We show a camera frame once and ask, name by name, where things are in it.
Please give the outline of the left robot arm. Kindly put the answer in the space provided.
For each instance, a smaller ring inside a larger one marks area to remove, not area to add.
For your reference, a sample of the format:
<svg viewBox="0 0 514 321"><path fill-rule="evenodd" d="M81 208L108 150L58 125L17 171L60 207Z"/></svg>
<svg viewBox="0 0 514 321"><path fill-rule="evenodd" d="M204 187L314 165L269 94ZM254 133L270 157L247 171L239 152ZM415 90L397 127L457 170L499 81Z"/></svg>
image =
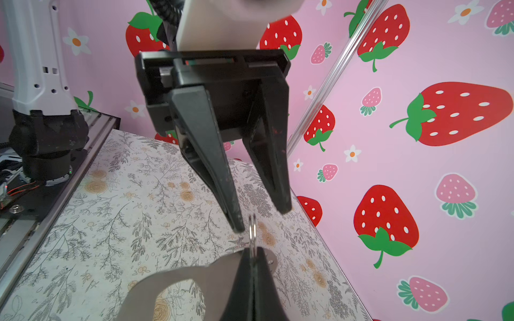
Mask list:
<svg viewBox="0 0 514 321"><path fill-rule="evenodd" d="M277 211L292 209L286 168L290 60L258 49L266 25L300 1L152 1L170 49L135 57L155 130L174 131L183 158L213 192L230 227L245 230L224 143L242 140ZM4 1L16 85L9 144L35 181L68 174L88 125L68 82L57 1Z"/></svg>

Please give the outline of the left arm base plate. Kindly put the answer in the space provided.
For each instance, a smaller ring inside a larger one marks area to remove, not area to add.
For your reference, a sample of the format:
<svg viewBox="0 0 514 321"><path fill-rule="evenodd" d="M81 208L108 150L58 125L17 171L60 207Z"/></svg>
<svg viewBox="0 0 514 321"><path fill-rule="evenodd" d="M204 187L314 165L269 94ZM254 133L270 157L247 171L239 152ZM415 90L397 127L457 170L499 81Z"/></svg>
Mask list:
<svg viewBox="0 0 514 321"><path fill-rule="evenodd" d="M28 183L24 181L21 172L11 185L7 186L7 195L1 200L1 218L13 219L18 216L41 222L68 187L70 180L75 176L74 171L82 165L86 156L85 150L72 151L70 172L67 176L54 181Z"/></svg>

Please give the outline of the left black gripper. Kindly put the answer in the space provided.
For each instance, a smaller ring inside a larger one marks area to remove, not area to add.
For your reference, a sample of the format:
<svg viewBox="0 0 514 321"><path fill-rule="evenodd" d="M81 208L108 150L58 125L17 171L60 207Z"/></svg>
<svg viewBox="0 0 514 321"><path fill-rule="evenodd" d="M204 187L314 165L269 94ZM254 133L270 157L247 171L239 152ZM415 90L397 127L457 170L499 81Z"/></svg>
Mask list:
<svg viewBox="0 0 514 321"><path fill-rule="evenodd" d="M235 233L245 226L222 139L243 135L275 208L281 214L292 210L286 147L290 60L281 49L143 52L135 67L155 131L176 129L183 158Z"/></svg>

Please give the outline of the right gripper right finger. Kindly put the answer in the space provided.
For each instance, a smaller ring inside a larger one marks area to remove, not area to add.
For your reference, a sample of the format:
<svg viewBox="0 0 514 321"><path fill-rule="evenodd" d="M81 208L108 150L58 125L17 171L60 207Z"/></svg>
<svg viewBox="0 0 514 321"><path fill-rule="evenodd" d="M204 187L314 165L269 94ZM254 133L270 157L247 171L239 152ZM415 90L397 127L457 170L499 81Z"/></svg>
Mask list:
<svg viewBox="0 0 514 321"><path fill-rule="evenodd" d="M262 247L257 247L252 259L252 319L289 320L278 296L273 276Z"/></svg>

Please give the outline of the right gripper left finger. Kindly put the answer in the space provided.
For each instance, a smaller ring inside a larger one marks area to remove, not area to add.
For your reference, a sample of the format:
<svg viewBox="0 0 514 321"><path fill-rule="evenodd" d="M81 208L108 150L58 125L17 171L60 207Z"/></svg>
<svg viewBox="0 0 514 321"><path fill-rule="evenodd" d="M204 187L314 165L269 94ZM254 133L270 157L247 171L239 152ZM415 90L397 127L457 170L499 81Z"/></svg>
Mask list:
<svg viewBox="0 0 514 321"><path fill-rule="evenodd" d="M241 251L234 283L220 320L252 320L254 316L253 303L252 258L250 250L245 248Z"/></svg>

